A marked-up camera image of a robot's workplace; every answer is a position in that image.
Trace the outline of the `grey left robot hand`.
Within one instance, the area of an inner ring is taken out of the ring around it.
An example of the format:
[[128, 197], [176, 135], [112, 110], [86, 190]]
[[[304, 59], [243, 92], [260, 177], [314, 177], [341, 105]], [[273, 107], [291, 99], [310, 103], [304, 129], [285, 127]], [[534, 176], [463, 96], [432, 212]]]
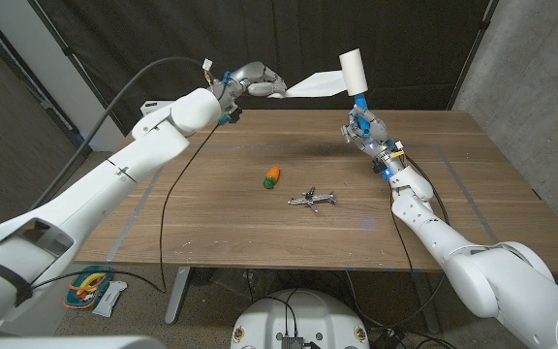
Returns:
[[213, 84], [213, 94], [221, 104], [230, 103], [243, 94], [258, 97], [275, 93], [284, 95], [287, 89], [284, 80], [260, 61], [226, 72], [219, 82]]

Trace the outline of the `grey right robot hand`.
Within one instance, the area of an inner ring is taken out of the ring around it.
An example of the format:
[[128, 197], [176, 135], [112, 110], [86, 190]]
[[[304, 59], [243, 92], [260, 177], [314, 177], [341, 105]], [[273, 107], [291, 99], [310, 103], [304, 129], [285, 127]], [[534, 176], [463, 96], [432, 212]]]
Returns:
[[370, 110], [354, 104], [347, 115], [347, 124], [340, 130], [347, 143], [370, 156], [377, 166], [385, 166], [396, 172], [405, 168], [397, 157], [391, 156], [394, 147], [387, 125]]

